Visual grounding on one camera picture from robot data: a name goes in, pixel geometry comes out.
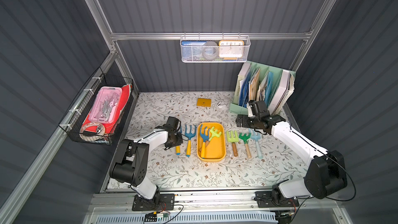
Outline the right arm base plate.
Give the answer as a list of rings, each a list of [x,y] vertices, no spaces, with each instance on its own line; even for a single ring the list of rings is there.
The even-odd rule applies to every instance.
[[[275,191],[256,191],[254,200],[257,202],[259,208],[273,208],[273,207],[298,207],[299,201],[297,198],[285,198]]]

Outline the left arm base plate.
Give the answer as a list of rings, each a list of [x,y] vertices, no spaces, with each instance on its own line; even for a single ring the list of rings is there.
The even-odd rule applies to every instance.
[[[155,194],[151,200],[136,195],[134,197],[132,211],[171,211],[174,209],[174,194]]]

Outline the blue fork yellow handle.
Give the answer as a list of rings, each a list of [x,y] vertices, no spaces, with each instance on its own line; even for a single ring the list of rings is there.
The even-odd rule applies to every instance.
[[[186,149],[186,156],[190,157],[191,156],[191,140],[196,136],[197,134],[197,126],[196,125],[185,125],[185,136],[188,138],[188,145]]]

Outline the dark green hand rake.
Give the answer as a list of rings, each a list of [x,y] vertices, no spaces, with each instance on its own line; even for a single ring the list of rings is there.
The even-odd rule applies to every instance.
[[[247,158],[251,159],[252,156],[251,156],[250,148],[248,145],[248,141],[251,137],[251,134],[250,133],[239,133],[238,137],[239,137],[239,139],[241,139],[244,142],[246,153],[247,153]]]

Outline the light blue hand rake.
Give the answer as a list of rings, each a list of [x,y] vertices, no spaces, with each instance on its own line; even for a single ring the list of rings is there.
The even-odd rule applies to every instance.
[[[249,132],[251,134],[251,139],[255,141],[258,158],[263,159],[263,153],[261,151],[261,147],[260,147],[260,143],[259,143],[259,141],[261,139],[260,133],[253,129],[249,129]]]

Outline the light green hand rake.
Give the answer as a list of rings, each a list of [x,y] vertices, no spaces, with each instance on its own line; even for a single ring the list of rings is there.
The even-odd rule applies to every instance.
[[[227,141],[231,143],[233,154],[235,157],[238,157],[238,151],[236,144],[239,141],[238,132],[237,131],[227,131]]]

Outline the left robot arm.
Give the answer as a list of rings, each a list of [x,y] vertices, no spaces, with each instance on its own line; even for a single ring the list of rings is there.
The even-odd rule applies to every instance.
[[[149,154],[159,146],[165,150],[183,143],[180,120],[169,117],[164,125],[135,140],[123,139],[116,148],[109,177],[128,183],[138,196],[149,204],[158,205],[160,190],[147,176]]]

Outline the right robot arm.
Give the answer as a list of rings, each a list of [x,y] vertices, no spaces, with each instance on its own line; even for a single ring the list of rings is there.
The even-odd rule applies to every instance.
[[[236,125],[275,137],[308,165],[303,178],[285,180],[273,186],[272,199],[275,203],[295,197],[324,199],[347,187],[347,172],[341,153],[317,145],[280,115],[271,115],[263,101],[251,100],[248,105],[248,114],[237,115]]]

